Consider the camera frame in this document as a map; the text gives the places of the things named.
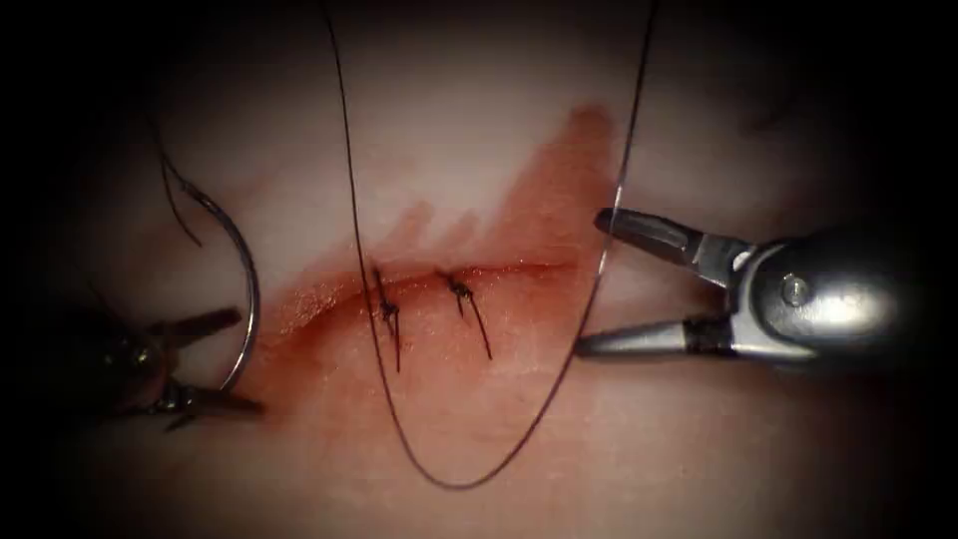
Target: black suture thread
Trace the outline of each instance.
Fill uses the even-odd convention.
[[[482,323],[482,316],[479,315],[479,306],[476,304],[476,298],[469,292],[469,304],[472,305],[472,311],[476,313],[476,319],[479,321],[479,331],[482,332],[482,342],[486,345],[486,355],[492,361],[492,348],[489,346],[489,336],[486,334],[486,325]]]
[[[395,320],[395,324],[396,324],[395,337],[393,337],[392,341],[393,341],[393,343],[395,344],[395,347],[396,347],[396,372],[398,373],[398,372],[399,372],[399,359],[400,359],[400,358],[399,358],[399,307],[396,308],[396,312],[393,314],[393,318],[392,318],[392,319]]]
[[[551,405],[552,401],[555,399],[556,394],[558,394],[559,387],[562,385],[562,382],[565,379],[566,374],[569,372],[569,366],[572,364],[573,349],[570,348],[569,353],[566,355],[566,359],[559,370],[559,374],[556,376],[556,381],[552,384],[552,387],[550,387],[549,394],[546,395],[546,398],[543,401],[542,406],[539,408],[539,411],[536,413],[536,416],[533,417],[532,421],[529,423],[529,427],[522,434],[522,436],[515,443],[515,445],[513,445],[512,449],[510,449],[509,452],[506,453],[506,455],[502,458],[502,460],[500,460],[498,464],[493,466],[485,474],[471,481],[466,481],[462,483],[453,483],[449,481],[444,481],[436,477],[435,475],[430,473],[429,470],[425,468],[425,466],[423,466],[422,462],[419,462],[419,459],[416,457],[416,454],[412,449],[412,445],[409,443],[409,438],[406,437],[406,433],[402,429],[402,423],[399,421],[399,415],[396,412],[396,404],[392,399],[392,393],[389,391],[389,381],[386,378],[385,368],[383,367],[382,354],[379,351],[379,341],[376,335],[375,318],[372,314],[372,301],[369,297],[369,287],[368,287],[368,282],[366,280],[365,261],[363,260],[363,256],[362,256],[362,240],[359,235],[359,210],[358,210],[358,206],[356,205],[356,180],[355,180],[355,173],[354,173],[353,164],[352,164],[352,142],[349,136],[349,115],[348,115],[348,108],[346,106],[346,90],[345,90],[345,85],[343,83],[343,78],[342,78],[342,62],[339,57],[339,45],[336,42],[336,34],[332,26],[332,17],[329,15],[329,10],[326,8],[325,2],[319,2],[319,8],[322,12],[323,20],[326,23],[326,30],[329,33],[329,42],[330,42],[330,46],[332,47],[332,55],[333,55],[333,59],[335,61],[335,66],[336,66],[336,76],[339,82],[339,105],[342,110],[342,127],[343,127],[343,132],[345,134],[345,139],[346,139],[345,141],[346,142],[346,167],[349,174],[349,189],[350,189],[350,194],[352,199],[352,228],[353,228],[353,234],[356,239],[356,254],[358,255],[358,258],[359,258],[359,275],[360,275],[360,278],[362,279],[362,284],[363,284],[362,297],[363,297],[363,301],[365,301],[366,303],[366,312],[367,312],[367,316],[369,317],[369,330],[372,332],[372,345],[376,351],[377,366],[379,368],[379,380],[382,383],[382,387],[384,389],[383,392],[386,397],[386,404],[389,408],[389,415],[392,419],[392,424],[396,429],[396,434],[399,436],[399,442],[402,444],[402,449],[406,453],[406,458],[409,459],[409,462],[424,479],[426,479],[433,485],[436,485],[437,487],[443,488],[446,490],[456,490],[456,491],[471,490],[473,488],[477,488],[488,483],[497,475],[499,475],[499,473],[502,472],[502,470],[504,470],[507,466],[509,466],[509,464],[512,463],[512,461],[519,454],[519,451],[521,451],[522,448],[525,447],[526,443],[529,442],[529,439],[532,438],[532,434],[538,428],[539,423],[542,422],[543,417],[545,417],[546,411],[549,409],[549,406]],[[629,130],[626,136],[626,144],[624,149],[625,155],[623,157],[620,173],[617,179],[618,191],[622,189],[622,183],[625,178],[625,173],[629,163],[629,148],[631,147],[632,141],[635,137],[636,119],[638,117],[638,109],[639,109],[639,105],[641,101],[642,89],[645,84],[646,67],[648,66],[648,63],[649,63],[649,45],[652,42],[653,30],[655,27],[654,22],[656,20],[658,12],[659,12],[659,0],[652,0],[652,5],[649,9],[649,17],[646,19],[646,32],[645,32],[645,37],[643,39],[643,50],[640,55],[639,70],[636,76],[635,95],[633,96],[633,103],[632,103],[632,114],[630,115]],[[606,246],[605,246],[606,251],[608,250],[609,244],[610,244],[610,240],[607,238]],[[597,288],[598,288],[598,279],[596,279],[596,284],[593,286],[593,290],[589,295],[589,301],[586,305],[585,314],[583,315],[583,318],[579,323],[579,329],[576,333],[576,336],[581,335],[582,331],[585,329],[587,314],[592,307],[592,303],[595,301]]]
[[[386,322],[386,328],[389,329],[389,336],[391,336],[393,342],[395,342],[396,372],[399,372],[399,306],[395,303],[390,303],[389,300],[386,299],[386,287],[382,285],[382,273],[379,272],[379,269],[372,269],[372,277],[376,281],[376,290],[379,292],[379,308],[382,310],[382,321]]]
[[[452,273],[444,273],[442,271],[437,271],[437,273],[446,279],[449,291],[455,294],[456,306],[459,307],[459,317],[465,319],[465,314],[462,311],[463,299],[467,299],[469,304],[472,305],[472,311],[476,314],[476,320],[479,321],[479,331],[482,333],[482,343],[486,347],[486,355],[489,357],[489,360],[492,361],[492,347],[489,345],[489,335],[486,334],[486,325],[482,322],[482,316],[479,314],[479,305],[476,304],[476,294],[473,293],[472,289],[469,288],[465,282],[456,280],[455,277],[452,276]]]
[[[183,219],[183,215],[180,214],[180,209],[177,208],[177,203],[173,200],[173,189],[170,187],[170,175],[167,174],[167,171],[173,173],[174,177],[180,182],[182,187],[184,183],[183,176],[180,175],[180,172],[177,171],[176,167],[173,166],[173,162],[170,159],[170,156],[167,154],[167,149],[163,144],[163,139],[160,136],[160,127],[153,120],[153,117],[147,115],[147,124],[150,126],[150,134],[153,137],[153,142],[157,147],[158,157],[160,158],[160,175],[163,177],[163,190],[167,195],[167,202],[170,204],[170,209],[173,210],[173,217],[176,218],[177,223],[180,225],[180,228],[183,229],[183,232],[186,233],[190,240],[193,241],[197,247],[201,248],[203,242],[197,238],[197,235],[190,230],[190,227],[187,226],[187,222]]]

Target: surgical instrument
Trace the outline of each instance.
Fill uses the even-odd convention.
[[[898,370],[922,361],[919,249],[895,223],[753,245],[627,209],[596,227],[725,289],[725,312],[580,337],[595,361],[741,357],[794,370]]]

